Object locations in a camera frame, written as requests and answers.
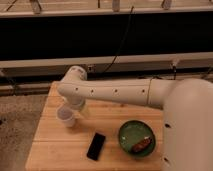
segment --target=brown food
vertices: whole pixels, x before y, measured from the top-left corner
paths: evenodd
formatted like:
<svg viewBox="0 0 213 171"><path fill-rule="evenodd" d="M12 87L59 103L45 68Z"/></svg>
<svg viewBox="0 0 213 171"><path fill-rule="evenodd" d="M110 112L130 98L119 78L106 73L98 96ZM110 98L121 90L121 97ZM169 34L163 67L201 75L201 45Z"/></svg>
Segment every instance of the brown food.
<svg viewBox="0 0 213 171"><path fill-rule="evenodd" d="M132 146L131 152L133 153L141 152L145 148L147 148L151 144L151 142L152 142L152 139L150 137L144 138L143 140L141 140L140 142Z"/></svg>

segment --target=black wall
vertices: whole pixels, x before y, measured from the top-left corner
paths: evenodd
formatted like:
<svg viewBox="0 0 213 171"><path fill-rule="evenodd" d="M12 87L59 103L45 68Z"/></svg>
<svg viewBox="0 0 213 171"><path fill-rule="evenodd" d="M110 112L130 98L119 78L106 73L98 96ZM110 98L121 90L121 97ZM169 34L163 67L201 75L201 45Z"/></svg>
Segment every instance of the black wall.
<svg viewBox="0 0 213 171"><path fill-rule="evenodd" d="M128 15L0 19L0 60L115 55ZM137 14L121 55L213 51L213 12Z"/></svg>

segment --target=green bowl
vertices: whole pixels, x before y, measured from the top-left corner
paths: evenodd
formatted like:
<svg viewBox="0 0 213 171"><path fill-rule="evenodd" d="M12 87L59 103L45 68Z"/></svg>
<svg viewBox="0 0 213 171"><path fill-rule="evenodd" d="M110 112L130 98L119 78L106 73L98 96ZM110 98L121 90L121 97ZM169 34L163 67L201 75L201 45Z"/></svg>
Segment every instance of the green bowl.
<svg viewBox="0 0 213 171"><path fill-rule="evenodd" d="M151 144L138 153L132 153L131 148L146 137L151 138ZM132 120L124 123L118 134L118 140L122 149L134 157L145 157L153 152L156 144L152 129L144 122Z"/></svg>

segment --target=cable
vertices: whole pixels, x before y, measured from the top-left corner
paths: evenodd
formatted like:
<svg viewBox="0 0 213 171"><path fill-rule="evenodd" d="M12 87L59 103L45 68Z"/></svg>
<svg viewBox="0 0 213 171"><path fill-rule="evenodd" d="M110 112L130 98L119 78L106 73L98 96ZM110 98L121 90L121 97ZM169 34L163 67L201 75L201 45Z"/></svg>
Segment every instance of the cable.
<svg viewBox="0 0 213 171"><path fill-rule="evenodd" d="M117 50L117 52L115 54L115 57L112 60L112 62L106 67L106 69L101 73L101 75L104 74L105 72L107 72L112 67L112 65L115 63L115 60L120 55L120 52L121 52L121 50L123 48L124 43L126 42L126 38L128 36L128 33L129 33L133 10L134 10L134 6L132 6L131 11L129 13L128 23L127 23L127 26L126 26L126 30L125 30L124 36L123 36L123 38L121 40L120 46L119 46L119 48L118 48L118 50Z"/></svg>
<svg viewBox="0 0 213 171"><path fill-rule="evenodd" d="M212 72L213 68L212 67L209 67L209 69L207 70L206 73L204 73L202 76L201 76L201 79L205 79L208 77L208 75Z"/></svg>
<svg viewBox="0 0 213 171"><path fill-rule="evenodd" d="M173 72L174 72L173 80L176 80L176 76L177 76L177 68L176 68L176 66L173 66Z"/></svg>
<svg viewBox="0 0 213 171"><path fill-rule="evenodd" d="M4 12L9 11L18 0L11 0L11 2L6 4L6 7L3 9Z"/></svg>

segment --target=black cable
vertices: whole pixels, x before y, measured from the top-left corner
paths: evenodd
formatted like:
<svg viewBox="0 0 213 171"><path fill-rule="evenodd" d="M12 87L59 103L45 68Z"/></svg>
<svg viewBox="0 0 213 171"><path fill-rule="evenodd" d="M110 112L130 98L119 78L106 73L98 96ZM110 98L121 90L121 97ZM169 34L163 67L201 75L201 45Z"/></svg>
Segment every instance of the black cable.
<svg viewBox="0 0 213 171"><path fill-rule="evenodd" d="M177 76L177 68L176 66L173 66L173 73L174 73L174 77L173 77L173 80L176 80L176 76Z"/></svg>
<svg viewBox="0 0 213 171"><path fill-rule="evenodd" d="M209 67L209 69L207 70L206 73L204 73L202 76L201 76L201 79L205 79L208 77L208 75L212 72L213 68L212 67Z"/></svg>
<svg viewBox="0 0 213 171"><path fill-rule="evenodd" d="M106 67L106 69L101 74L107 72L112 67L112 65L115 63L115 60L117 59L117 57L120 55L120 52L121 52L121 50L123 48L124 43L126 42L126 38L128 36L128 33L129 33L133 10L134 10L134 6L132 6L131 11L129 13L128 23L127 23L127 26L126 26L126 31L124 33L124 36L123 36L122 40L121 40L120 46L119 46L119 48L118 48L118 50L117 50L117 52L115 54L115 57L112 60L112 62Z"/></svg>

